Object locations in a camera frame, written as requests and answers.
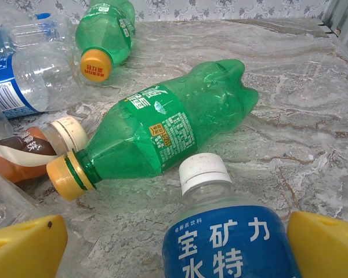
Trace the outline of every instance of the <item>brown bottle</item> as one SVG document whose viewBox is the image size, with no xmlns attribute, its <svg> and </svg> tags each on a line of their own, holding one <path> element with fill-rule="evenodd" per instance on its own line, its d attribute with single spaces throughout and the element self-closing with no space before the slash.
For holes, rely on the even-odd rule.
<svg viewBox="0 0 348 278">
<path fill-rule="evenodd" d="M 37 178 L 46 173 L 47 163 L 71 149 L 83 149 L 87 142 L 84 129 L 71 116 L 44 129 L 30 127 L 18 136 L 0 140 L 0 175 L 11 182 Z"/>
</svg>

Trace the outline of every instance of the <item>green label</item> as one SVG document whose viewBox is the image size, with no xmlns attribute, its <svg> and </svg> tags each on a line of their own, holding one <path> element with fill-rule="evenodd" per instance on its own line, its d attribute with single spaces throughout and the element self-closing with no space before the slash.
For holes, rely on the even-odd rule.
<svg viewBox="0 0 348 278">
<path fill-rule="evenodd" d="M 132 35 L 135 35 L 135 27 L 126 17 L 124 11 L 116 6 L 111 6 L 107 3 L 99 3 L 90 6 L 87 9 L 84 18 L 97 16 L 98 14 L 107 14 L 113 18 L 116 18 L 117 24 L 121 30 L 122 36 L 127 45 L 132 45 Z"/>
<path fill-rule="evenodd" d="M 140 119 L 151 137 L 162 171 L 196 151 L 190 117 L 179 99 L 165 86 L 149 87 L 122 102 Z"/>
</svg>

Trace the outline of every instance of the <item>patterned wallpaper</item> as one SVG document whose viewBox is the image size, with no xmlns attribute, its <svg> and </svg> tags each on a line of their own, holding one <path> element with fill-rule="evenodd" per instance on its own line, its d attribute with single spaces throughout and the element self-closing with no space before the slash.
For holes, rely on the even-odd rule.
<svg viewBox="0 0 348 278">
<path fill-rule="evenodd" d="M 130 0 L 137 21 L 309 17 L 321 19 L 329 0 Z M 90 0 L 0 0 L 0 8 L 64 13 L 78 23 Z"/>
</svg>

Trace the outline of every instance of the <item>green soda bottle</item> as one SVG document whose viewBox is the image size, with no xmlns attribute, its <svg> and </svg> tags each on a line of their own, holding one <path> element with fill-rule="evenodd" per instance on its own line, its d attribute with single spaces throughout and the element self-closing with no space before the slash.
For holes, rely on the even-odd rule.
<svg viewBox="0 0 348 278">
<path fill-rule="evenodd" d="M 239 60 L 205 62 L 121 100 L 85 149 L 47 165 L 50 180 L 73 200 L 101 180 L 160 175 L 253 110 L 258 93 L 242 85 L 244 70 Z"/>
<path fill-rule="evenodd" d="M 113 65 L 130 55 L 135 36 L 135 11 L 128 0 L 91 0 L 76 29 L 82 52 L 82 74 L 94 82 L 106 80 Z"/>
</svg>

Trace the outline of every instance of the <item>gray marble floor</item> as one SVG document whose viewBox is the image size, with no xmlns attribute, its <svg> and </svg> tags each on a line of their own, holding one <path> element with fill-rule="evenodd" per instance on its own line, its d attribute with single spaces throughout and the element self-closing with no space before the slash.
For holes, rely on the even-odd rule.
<svg viewBox="0 0 348 278">
<path fill-rule="evenodd" d="M 12 123 L 20 131 L 69 114 L 91 136 L 119 99 L 227 58 L 245 63 L 243 81 L 260 100 L 237 130 L 200 151 L 219 154 L 237 193 L 275 209 L 285 223 L 295 210 L 348 220 L 348 60 L 308 19 L 139 23 L 112 85 L 88 86 L 86 100 L 67 111 Z M 46 178 L 27 192 L 86 240 L 82 265 L 97 277 L 162 278 L 164 233 L 184 209 L 177 168 L 97 187 L 71 203 Z"/>
</svg>

